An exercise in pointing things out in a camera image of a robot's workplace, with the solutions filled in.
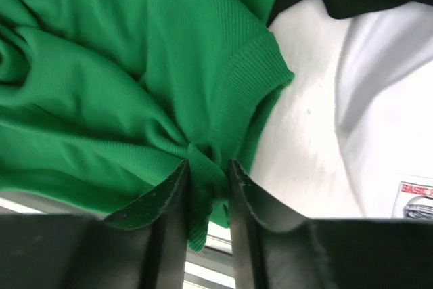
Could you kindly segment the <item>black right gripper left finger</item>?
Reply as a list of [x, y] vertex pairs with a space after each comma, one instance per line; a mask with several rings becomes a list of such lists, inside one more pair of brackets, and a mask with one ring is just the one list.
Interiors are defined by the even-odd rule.
[[99, 220], [3, 214], [2, 288], [181, 288], [189, 165]]

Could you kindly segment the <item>green tank top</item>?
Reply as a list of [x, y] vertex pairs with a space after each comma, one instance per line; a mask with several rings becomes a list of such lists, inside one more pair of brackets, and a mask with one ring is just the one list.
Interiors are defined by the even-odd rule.
[[187, 160], [202, 249], [293, 78], [274, 1], [1, 0], [1, 189], [109, 214]]

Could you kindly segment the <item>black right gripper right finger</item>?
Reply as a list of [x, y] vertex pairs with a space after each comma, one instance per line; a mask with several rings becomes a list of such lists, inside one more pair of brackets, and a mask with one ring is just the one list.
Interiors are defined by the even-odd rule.
[[229, 163], [238, 288], [431, 288], [432, 222], [311, 219]]

